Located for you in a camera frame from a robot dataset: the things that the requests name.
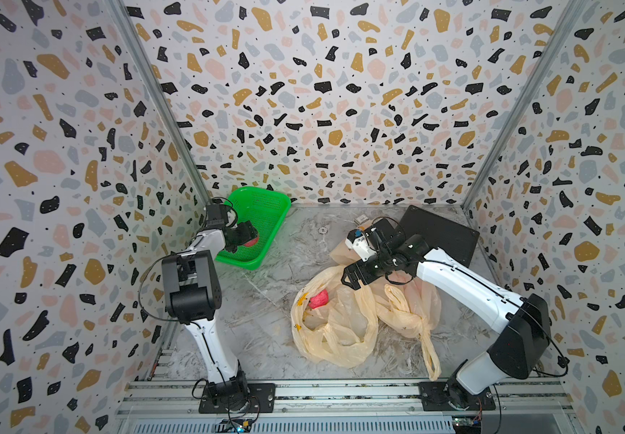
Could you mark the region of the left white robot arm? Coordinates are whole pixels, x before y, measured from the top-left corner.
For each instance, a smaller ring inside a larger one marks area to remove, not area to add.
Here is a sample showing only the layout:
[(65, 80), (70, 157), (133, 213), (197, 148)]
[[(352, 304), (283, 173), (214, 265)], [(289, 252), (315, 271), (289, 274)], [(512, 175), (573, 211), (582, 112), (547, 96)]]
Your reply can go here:
[(189, 331), (207, 368), (203, 394), (218, 410), (238, 410), (249, 398), (247, 378), (224, 343), (217, 313), (222, 289), (214, 259), (222, 251), (235, 252), (258, 240), (251, 222), (207, 229), (196, 236), (186, 251), (162, 260), (165, 311)]

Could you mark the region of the red apple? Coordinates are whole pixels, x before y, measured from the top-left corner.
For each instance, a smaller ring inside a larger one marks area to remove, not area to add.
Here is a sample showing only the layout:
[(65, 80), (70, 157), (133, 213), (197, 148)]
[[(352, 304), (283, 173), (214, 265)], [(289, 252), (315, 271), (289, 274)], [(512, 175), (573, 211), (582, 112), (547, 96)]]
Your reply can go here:
[(249, 240), (248, 242), (246, 242), (244, 244), (245, 247), (253, 247), (254, 245), (256, 245), (259, 241), (259, 236), (257, 235), (256, 237), (252, 238), (252, 240)]
[(310, 298), (308, 308), (310, 310), (318, 309), (319, 307), (324, 307), (329, 303), (330, 297), (327, 289), (323, 289), (317, 295)]

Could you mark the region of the beige plastic bag with apples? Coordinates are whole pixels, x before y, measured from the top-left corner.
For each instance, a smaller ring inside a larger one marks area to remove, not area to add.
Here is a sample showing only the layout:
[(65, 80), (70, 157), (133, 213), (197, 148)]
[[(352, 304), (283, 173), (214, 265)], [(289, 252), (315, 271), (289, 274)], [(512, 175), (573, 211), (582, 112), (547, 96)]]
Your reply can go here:
[[(378, 336), (378, 317), (372, 290), (353, 290), (342, 284), (342, 265), (318, 273), (298, 291), (291, 308), (292, 338), (308, 360), (326, 361), (343, 368), (365, 363)], [(323, 289), (329, 303), (310, 310), (310, 298)]]

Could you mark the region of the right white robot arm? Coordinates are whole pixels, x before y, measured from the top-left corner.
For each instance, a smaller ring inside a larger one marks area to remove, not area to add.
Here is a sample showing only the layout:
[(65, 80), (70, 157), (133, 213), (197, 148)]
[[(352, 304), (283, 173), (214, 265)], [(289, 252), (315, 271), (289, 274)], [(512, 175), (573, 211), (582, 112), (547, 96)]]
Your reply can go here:
[(466, 408), (469, 399), (503, 379), (529, 378), (547, 350), (550, 321), (543, 298), (522, 298), (484, 280), (422, 235), (408, 236), (386, 218), (350, 231), (345, 244), (359, 260), (344, 269), (343, 285), (358, 290), (404, 271), (447, 292), (498, 333), (487, 350), (462, 363), (444, 385), (442, 394), (454, 407)]

